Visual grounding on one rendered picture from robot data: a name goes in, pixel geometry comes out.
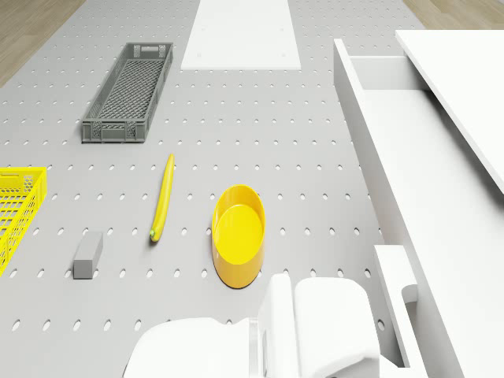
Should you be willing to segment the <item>white drawer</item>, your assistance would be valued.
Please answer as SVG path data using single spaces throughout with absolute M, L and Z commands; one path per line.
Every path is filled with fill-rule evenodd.
M 333 65 L 406 375 L 504 378 L 504 192 L 408 57 Z

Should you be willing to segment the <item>yellow bowl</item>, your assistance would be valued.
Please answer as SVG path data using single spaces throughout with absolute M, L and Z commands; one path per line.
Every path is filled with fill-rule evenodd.
M 265 252 L 265 209 L 258 193 L 244 184 L 224 191 L 212 219 L 212 254 L 217 275 L 229 287 L 251 284 Z

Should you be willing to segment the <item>banana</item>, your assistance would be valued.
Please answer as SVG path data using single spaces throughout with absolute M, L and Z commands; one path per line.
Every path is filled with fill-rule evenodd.
M 150 240 L 153 243 L 156 243 L 161 238 L 162 232 L 164 230 L 169 208 L 169 199 L 172 190 L 173 173 L 174 155 L 170 154 L 165 166 L 165 172 L 161 183 L 161 190 L 158 196 L 154 221 L 150 230 Z

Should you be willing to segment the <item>white board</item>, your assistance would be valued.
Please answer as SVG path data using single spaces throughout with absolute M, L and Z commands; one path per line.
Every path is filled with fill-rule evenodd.
M 183 70 L 299 70 L 288 0 L 200 0 Z

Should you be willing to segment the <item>dark grey basket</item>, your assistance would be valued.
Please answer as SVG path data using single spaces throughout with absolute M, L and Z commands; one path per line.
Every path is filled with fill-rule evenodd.
M 82 142 L 143 143 L 172 59 L 171 43 L 126 43 L 82 119 Z

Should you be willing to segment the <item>grey cube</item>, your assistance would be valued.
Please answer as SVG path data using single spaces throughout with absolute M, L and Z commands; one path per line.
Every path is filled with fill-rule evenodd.
M 103 251 L 103 234 L 87 232 L 80 241 L 73 259 L 73 278 L 90 280 L 95 274 Z

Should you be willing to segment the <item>yellow basket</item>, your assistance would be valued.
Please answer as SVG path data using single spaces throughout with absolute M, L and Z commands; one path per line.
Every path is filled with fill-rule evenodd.
M 0 168 L 0 276 L 47 192 L 46 167 Z

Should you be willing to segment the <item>white cabinet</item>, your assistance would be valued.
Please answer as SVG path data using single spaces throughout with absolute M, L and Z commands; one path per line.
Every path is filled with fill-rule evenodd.
M 504 193 L 504 30 L 397 30 L 395 36 Z

